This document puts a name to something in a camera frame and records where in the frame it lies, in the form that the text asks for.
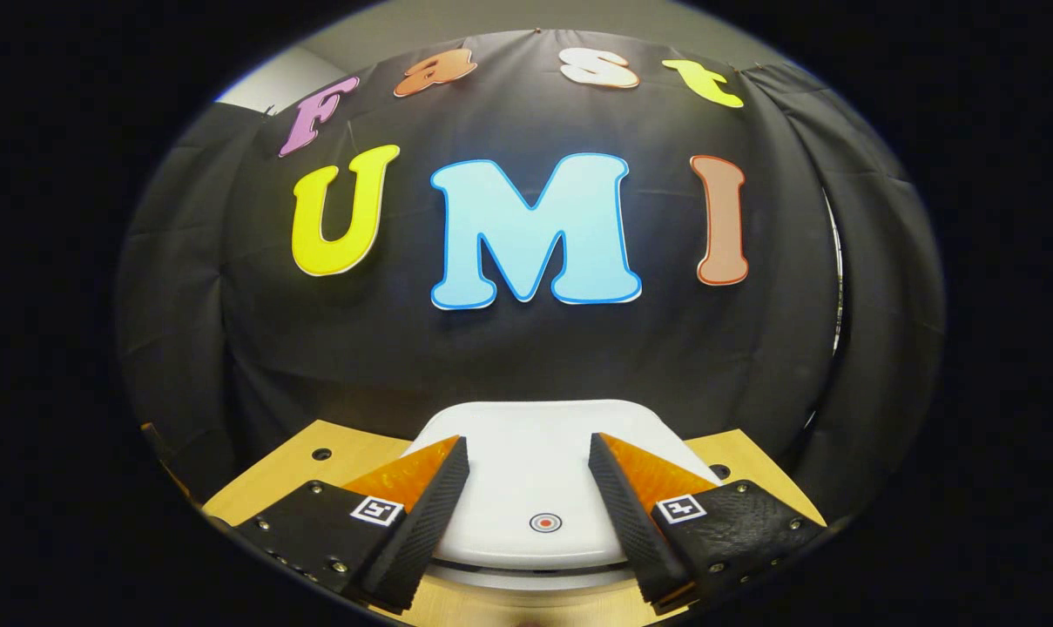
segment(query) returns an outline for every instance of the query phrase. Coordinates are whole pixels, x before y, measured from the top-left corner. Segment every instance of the letter i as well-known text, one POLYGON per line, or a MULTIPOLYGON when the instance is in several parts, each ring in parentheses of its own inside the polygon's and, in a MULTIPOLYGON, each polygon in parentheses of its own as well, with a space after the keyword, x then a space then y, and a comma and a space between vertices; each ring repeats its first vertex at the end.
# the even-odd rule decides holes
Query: letter i
POLYGON ((689 159, 704 182, 708 251, 697 266, 697 278, 709 286, 730 286, 747 278, 742 255, 742 215, 738 190, 746 178, 736 163, 708 155, 689 159))

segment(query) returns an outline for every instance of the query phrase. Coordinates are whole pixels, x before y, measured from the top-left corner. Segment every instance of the light blue letter m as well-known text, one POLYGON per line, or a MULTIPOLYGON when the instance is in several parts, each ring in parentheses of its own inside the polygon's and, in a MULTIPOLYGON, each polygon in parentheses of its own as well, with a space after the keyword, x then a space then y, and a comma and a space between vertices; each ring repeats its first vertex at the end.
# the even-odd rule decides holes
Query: light blue letter m
POLYGON ((482 309, 496 287, 481 273, 486 246, 515 298, 534 298, 559 238, 565 260, 551 289, 570 305, 627 302, 642 280, 627 263, 618 183, 625 160, 583 153, 562 158, 537 205, 491 160, 440 168, 431 183, 445 194, 445 278, 432 290, 438 309, 482 309))

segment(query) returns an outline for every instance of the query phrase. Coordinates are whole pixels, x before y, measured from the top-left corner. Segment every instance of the white wall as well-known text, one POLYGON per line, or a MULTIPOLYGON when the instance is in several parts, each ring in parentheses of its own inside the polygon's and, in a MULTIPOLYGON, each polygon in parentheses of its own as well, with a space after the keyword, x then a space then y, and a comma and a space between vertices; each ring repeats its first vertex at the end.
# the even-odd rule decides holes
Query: white wall
POLYGON ((346 74, 303 47, 285 53, 257 67, 216 99, 219 103, 239 104, 271 115, 311 95, 318 87, 342 79, 346 74))

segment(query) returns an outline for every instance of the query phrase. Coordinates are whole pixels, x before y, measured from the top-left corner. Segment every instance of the wooden platform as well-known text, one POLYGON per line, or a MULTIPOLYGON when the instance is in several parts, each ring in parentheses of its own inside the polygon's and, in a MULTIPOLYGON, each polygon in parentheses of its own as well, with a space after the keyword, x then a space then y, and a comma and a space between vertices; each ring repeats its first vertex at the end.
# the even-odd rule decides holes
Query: wooden platform
MULTIPOLYGON (((732 469, 730 481, 753 481, 789 507, 826 525, 809 497, 738 429, 696 437, 686 444, 704 464, 723 464, 732 469)), ((226 485, 204 504, 203 510, 224 523, 237 525, 306 481, 346 484, 386 462, 398 459, 410 445, 405 439, 316 420, 226 485), (327 459, 315 459, 314 452, 318 449, 329 450, 327 459)), ((418 587, 411 610, 401 616, 381 613, 417 627, 516 627, 526 622, 545 627, 642 627, 683 611, 654 614, 642 602, 634 580, 602 590, 542 595, 477 590, 426 575, 418 587)))

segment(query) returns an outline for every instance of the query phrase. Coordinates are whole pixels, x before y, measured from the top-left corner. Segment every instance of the colorful cutout letter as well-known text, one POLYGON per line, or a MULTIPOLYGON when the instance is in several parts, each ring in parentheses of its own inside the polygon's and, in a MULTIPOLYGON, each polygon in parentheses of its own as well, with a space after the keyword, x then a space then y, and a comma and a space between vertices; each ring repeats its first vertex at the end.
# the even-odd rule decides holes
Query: colorful cutout letter
POLYGON ((456 51, 439 53, 408 68, 402 83, 398 83, 398 87, 395 87, 395 95, 402 98, 417 94, 431 84, 454 82, 476 67, 476 64, 471 62, 470 48, 458 47, 456 51))
POLYGON ((314 122, 327 122, 336 111, 340 94, 351 92, 359 83, 360 80, 354 76, 298 103, 298 119, 295 120, 295 125, 290 131, 290 138, 286 139, 285 145, 279 151, 280 158, 298 150, 298 148, 310 145, 310 142, 316 138, 314 122))
POLYGON ((386 164, 397 158, 399 148, 372 148, 352 159, 347 169, 355 172, 355 194, 352 199, 352 223, 342 238, 325 241, 320 234, 320 217, 324 213, 324 196, 329 183, 340 169, 321 168, 302 177, 295 185, 295 231, 291 248, 295 262, 303 273, 323 277, 339 274, 356 266, 375 242, 379 232, 379 210, 383 196, 386 164))
POLYGON ((445 278, 432 290, 438 309, 482 309, 495 300, 495 283, 481 274, 481 251, 495 259, 515 298, 534 298, 557 240, 564 269, 551 289, 570 305, 627 302, 642 280, 627 263, 618 183, 625 160, 584 153, 562 158, 526 205, 491 160, 440 168, 431 183, 445 194, 445 278))
POLYGON ((637 87, 638 76, 627 68, 627 59, 616 53, 590 47, 565 47, 558 55, 564 66, 561 74, 577 83, 602 84, 605 87, 637 87))
POLYGON ((648 515, 658 501, 672 499, 682 494, 698 494, 717 488, 713 482, 697 476, 673 462, 661 459, 654 453, 642 451, 633 444, 607 433, 600 433, 599 437, 608 445, 615 462, 618 463, 618 468, 622 469, 628 484, 634 489, 634 495, 647 510, 648 515))
POLYGON ((742 255, 742 214, 738 190, 746 178, 736 163, 708 155, 689 159, 704 182, 708 213, 708 251, 697 266, 697 277, 709 286, 730 286, 747 278, 742 255))
POLYGON ((715 72, 707 71, 697 61, 673 59, 662 61, 662 65, 676 68, 676 71, 681 73, 681 79, 684 79, 684 83, 689 85, 689 89, 696 92, 698 96, 709 99, 711 102, 723 104, 726 107, 742 106, 742 99, 739 96, 724 94, 724 92, 720 91, 720 86, 717 83, 727 84, 728 79, 717 75, 715 72))

